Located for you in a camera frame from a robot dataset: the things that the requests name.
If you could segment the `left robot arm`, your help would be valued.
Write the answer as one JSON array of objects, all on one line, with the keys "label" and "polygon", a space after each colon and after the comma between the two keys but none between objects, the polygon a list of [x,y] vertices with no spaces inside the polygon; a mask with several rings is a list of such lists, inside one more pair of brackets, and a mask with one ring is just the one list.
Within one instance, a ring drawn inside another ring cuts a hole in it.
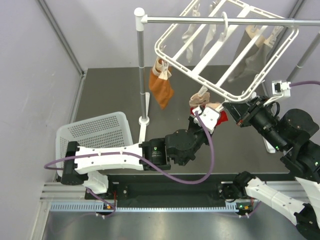
[{"label": "left robot arm", "polygon": [[197,180],[183,180],[167,173],[170,161],[185,166],[196,158],[202,145],[214,152],[212,134],[218,120],[209,114],[192,115],[188,129],[179,129],[163,138],[135,143],[123,147],[93,148],[81,146],[70,141],[66,155],[61,158],[61,183],[63,185],[82,185],[102,198],[109,198],[114,191],[111,181],[102,170],[130,169],[137,171],[156,171],[167,178],[184,185],[197,185],[207,180],[213,171],[215,157],[210,160],[208,172]]}]

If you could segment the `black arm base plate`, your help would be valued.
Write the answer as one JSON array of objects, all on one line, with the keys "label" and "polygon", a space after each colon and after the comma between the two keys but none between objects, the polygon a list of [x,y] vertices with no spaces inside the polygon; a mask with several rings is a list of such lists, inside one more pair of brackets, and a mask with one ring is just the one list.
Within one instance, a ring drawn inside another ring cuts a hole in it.
[{"label": "black arm base plate", "polygon": [[232,202],[246,198],[244,193],[232,183],[202,182],[182,184],[178,182],[133,182],[113,184],[105,193],[86,191],[85,198],[99,197],[103,200],[133,201],[137,204],[174,205],[203,201]]}]

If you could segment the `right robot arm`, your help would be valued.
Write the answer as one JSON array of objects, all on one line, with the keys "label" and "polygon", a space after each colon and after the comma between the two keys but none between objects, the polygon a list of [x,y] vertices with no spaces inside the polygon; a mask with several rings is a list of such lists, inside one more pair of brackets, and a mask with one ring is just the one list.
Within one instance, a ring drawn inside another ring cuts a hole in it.
[{"label": "right robot arm", "polygon": [[310,139],[319,131],[319,125],[309,113],[298,108],[288,110],[279,118],[271,108],[280,104],[270,102],[265,96],[257,96],[246,103],[224,102],[222,105],[238,126],[253,127],[276,151],[284,154],[280,161],[302,186],[309,202],[289,197],[247,171],[237,174],[231,184],[223,186],[220,196],[226,200],[259,200],[290,220],[305,239],[318,240],[320,146]]}]

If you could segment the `white clip sock hanger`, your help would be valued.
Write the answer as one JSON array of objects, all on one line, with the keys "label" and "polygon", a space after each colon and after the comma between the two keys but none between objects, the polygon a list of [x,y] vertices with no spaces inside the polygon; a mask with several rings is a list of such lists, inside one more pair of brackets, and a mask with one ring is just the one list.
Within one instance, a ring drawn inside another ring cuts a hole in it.
[{"label": "white clip sock hanger", "polygon": [[[233,0],[224,0],[225,2],[224,5],[215,16],[217,18],[220,18],[221,13],[226,12],[229,18],[232,18],[232,19],[236,18],[242,9],[237,5],[233,4],[232,1]],[[162,46],[163,46],[162,51],[167,56],[173,57],[178,52],[178,50],[184,45],[184,42],[182,40],[182,35],[184,32],[187,31],[189,25],[190,24],[185,24],[185,23],[179,24],[178,27],[174,30],[174,32],[172,32],[171,35],[162,43]],[[220,51],[213,57],[213,59],[207,64],[204,70],[200,73],[201,77],[207,79],[209,82],[213,84],[218,82],[218,80],[225,74],[227,69],[235,60],[234,56],[235,56],[236,50],[238,48],[238,45],[243,37],[243,34],[247,26],[249,25],[240,25],[233,32],[232,36],[227,40],[227,42],[223,45]],[[178,62],[184,65],[185,67],[187,67],[191,71],[195,68],[195,66],[201,60],[200,53],[206,39],[208,27],[209,25],[206,25],[193,42],[193,56],[192,56],[191,63],[188,63],[186,59],[186,52],[183,52],[182,55],[178,58]],[[262,33],[262,35],[265,38],[268,38],[271,35],[271,32],[273,31],[274,27],[275,26],[268,26],[266,30]],[[218,41],[218,39],[220,38],[220,34],[223,32],[223,30],[224,30],[224,26],[222,24],[216,25],[216,33],[213,40],[208,45],[208,51]],[[274,46],[267,57],[267,62],[281,47],[281,45],[285,42],[287,37],[291,35],[291,33],[292,33],[292,29],[283,27],[283,30],[278,35],[274,43]],[[254,78],[257,75],[258,74],[256,74],[255,76],[246,77],[244,79],[238,79],[231,83],[228,82],[228,77],[227,77],[227,80],[222,84],[221,87],[227,92],[231,93],[232,95],[239,96],[244,93],[244,91],[249,87],[249,85],[253,82]]]}]

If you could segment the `white sock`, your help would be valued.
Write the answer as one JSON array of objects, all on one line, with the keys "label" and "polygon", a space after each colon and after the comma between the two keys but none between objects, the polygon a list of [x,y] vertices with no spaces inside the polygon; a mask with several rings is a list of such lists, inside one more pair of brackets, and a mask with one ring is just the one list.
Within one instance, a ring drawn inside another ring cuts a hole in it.
[{"label": "white sock", "polygon": [[[192,10],[192,16],[193,17],[200,17],[201,13],[199,12],[199,8],[200,8],[200,3],[198,5],[196,5],[193,10]],[[181,39],[184,42],[184,44],[187,44],[189,42],[189,45],[186,48],[186,60],[188,61],[188,63],[191,63],[192,58],[193,58],[193,51],[194,51],[194,47],[193,47],[193,43],[191,42],[191,37],[192,35],[195,33],[197,28],[197,24],[196,23],[192,23],[188,26],[188,29],[186,32],[183,33]]]},{"label": "white sock", "polygon": [[[209,6],[209,12],[211,13],[218,5],[220,1],[213,1],[212,4]],[[203,58],[205,54],[208,51],[208,45],[209,43],[214,39],[217,31],[217,26],[215,24],[210,24],[208,27],[208,31],[204,40],[204,44],[202,46],[201,52],[200,52],[200,57]]]}]

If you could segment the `red sock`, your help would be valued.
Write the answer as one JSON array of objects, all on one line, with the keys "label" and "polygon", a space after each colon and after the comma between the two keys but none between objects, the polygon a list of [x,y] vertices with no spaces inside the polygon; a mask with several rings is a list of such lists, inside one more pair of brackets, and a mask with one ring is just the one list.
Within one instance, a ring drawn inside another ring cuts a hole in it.
[{"label": "red sock", "polygon": [[190,114],[193,116],[193,109],[199,106],[205,106],[210,102],[210,93],[205,92],[203,95],[198,95],[198,93],[194,94],[189,100]]}]

